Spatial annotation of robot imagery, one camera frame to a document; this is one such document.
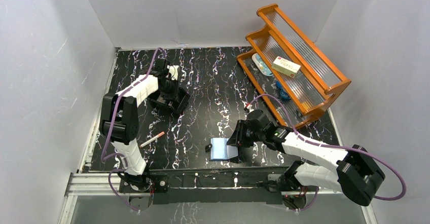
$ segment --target table surface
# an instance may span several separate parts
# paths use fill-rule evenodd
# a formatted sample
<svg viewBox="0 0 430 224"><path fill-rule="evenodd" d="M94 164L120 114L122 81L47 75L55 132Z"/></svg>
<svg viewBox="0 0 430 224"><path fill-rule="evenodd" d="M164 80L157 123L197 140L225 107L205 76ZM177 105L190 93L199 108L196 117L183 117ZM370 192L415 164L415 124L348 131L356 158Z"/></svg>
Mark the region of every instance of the table surface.
<svg viewBox="0 0 430 224"><path fill-rule="evenodd" d="M139 107L139 144L161 131L166 132L157 141L140 149L151 169L289 166L300 159L272 151L260 142L256 142L254 147L241 149L239 161L235 162L210 161L209 153L205 152L211 138L229 138L232 135L237 120L246 118L244 106L258 95L236 60L237 55L249 50L250 47L166 50L167 60L180 65L182 75L179 80L191 99L179 117L152 108L146 102ZM153 53L154 50L118 52L109 92L124 89L144 74ZM159 53L158 57L163 58L163 55ZM260 80L259 83L262 87L271 87L272 82ZM253 108L262 109L272 117L262 100L258 100ZM338 144L328 113L299 131L325 143ZM105 137L98 133L89 171L110 171L120 167L119 158L101 162L104 142ZM107 153L113 152L114 147L109 144Z"/></svg>

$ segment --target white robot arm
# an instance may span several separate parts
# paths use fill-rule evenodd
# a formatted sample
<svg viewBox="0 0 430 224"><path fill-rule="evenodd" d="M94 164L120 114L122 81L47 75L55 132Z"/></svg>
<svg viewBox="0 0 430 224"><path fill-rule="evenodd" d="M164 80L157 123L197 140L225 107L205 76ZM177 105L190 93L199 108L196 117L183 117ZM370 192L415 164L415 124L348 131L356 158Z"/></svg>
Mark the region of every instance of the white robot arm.
<svg viewBox="0 0 430 224"><path fill-rule="evenodd" d="M271 150L317 164L296 161L276 181L276 188L281 191L296 190L301 186L321 186L343 192L353 202L368 206L385 179L372 158L357 152L320 147L325 144L320 141L312 140L320 146L305 143L291 128L274 124L259 109L250 112L246 120L237 121L227 145L251 147L256 141L261 141ZM358 145L353 148L366 151Z"/></svg>
<svg viewBox="0 0 430 224"><path fill-rule="evenodd" d="M145 77L140 75L135 82L124 89L131 87L121 98L111 143L116 152L124 156L121 160L125 172L118 175L135 190L145 190L150 184L146 177L147 165L136 141L139 131L137 109L145 99L149 99L157 106L166 108L174 114L180 114L187 105L190 95L179 87L178 74L179 66L170 66L166 60L158 59L145 80L136 83ZM115 102L124 90L115 94L108 93L103 97L99 127L103 135L108 134Z"/></svg>

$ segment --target cardboard box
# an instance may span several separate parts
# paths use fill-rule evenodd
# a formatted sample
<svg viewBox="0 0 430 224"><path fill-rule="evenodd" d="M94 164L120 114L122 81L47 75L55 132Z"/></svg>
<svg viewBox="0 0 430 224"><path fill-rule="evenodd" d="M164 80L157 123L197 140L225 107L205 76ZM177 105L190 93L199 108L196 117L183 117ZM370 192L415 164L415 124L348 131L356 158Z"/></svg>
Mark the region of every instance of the cardboard box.
<svg viewBox="0 0 430 224"><path fill-rule="evenodd" d="M272 69L294 78L300 70L300 65L284 58L277 57L275 61L273 61Z"/></svg>

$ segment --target corner wall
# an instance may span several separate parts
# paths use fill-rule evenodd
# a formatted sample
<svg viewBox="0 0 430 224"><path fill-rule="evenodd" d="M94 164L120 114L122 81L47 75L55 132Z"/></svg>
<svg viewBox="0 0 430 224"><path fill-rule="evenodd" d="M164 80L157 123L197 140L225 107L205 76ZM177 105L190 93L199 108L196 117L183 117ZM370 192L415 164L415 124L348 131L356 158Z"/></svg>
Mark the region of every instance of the corner wall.
<svg viewBox="0 0 430 224"><path fill-rule="evenodd" d="M115 56L88 0L0 0L0 222L57 223Z"/></svg>
<svg viewBox="0 0 430 224"><path fill-rule="evenodd" d="M278 3L316 40L336 0L89 0L115 47L249 46L258 8Z"/></svg>
<svg viewBox="0 0 430 224"><path fill-rule="evenodd" d="M338 0L316 41L352 80L333 104L343 143L392 164L408 186L374 199L378 223L428 223L430 0ZM388 169L380 196L401 185Z"/></svg>

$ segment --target ribbed plastic panel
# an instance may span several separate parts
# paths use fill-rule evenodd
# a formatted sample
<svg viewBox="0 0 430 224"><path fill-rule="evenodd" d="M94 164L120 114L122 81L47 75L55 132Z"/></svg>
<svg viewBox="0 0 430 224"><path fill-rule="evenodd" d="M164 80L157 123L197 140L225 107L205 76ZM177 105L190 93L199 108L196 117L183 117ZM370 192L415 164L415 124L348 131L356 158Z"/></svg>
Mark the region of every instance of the ribbed plastic panel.
<svg viewBox="0 0 430 224"><path fill-rule="evenodd" d="M267 38L258 38L254 42L263 52L263 55L269 60L270 65L273 63L277 56L288 59L291 58L283 51L275 39L269 35ZM285 83L292 90L294 95L299 99L305 109L309 109L324 102L324 98L312 85L308 78L299 70L294 78L288 77L282 73L279 73Z"/></svg>
<svg viewBox="0 0 430 224"><path fill-rule="evenodd" d="M309 116L303 116L300 113L299 108L293 102L293 100L288 100L288 101L281 100L281 98L279 96L279 92L274 85L276 83L276 77L275 76L268 77L268 76L263 75L257 69L257 66L254 64L253 59L251 57L244 59L243 62L245 63L246 67L250 70L250 72L253 74L254 79L256 79L256 81L259 83L259 85L263 89L263 91L266 94L275 96L276 98L278 98L283 103L283 105L285 106L286 110L288 111L288 115L290 116L290 119L294 125L303 122L304 120L306 120L309 117ZM276 110L278 111L279 115L281 115L282 119L286 122L287 125L290 126L290 123L288 122L288 119L285 115L285 112L282 110L282 108L279 106L279 104L273 99L270 99L270 101L272 102L272 104L276 108Z"/></svg>
<svg viewBox="0 0 430 224"><path fill-rule="evenodd" d="M278 28L282 35L293 45L297 52L315 70L327 86L333 86L341 80L327 66L326 63L314 52L313 49L291 28L277 12L265 14L267 18Z"/></svg>

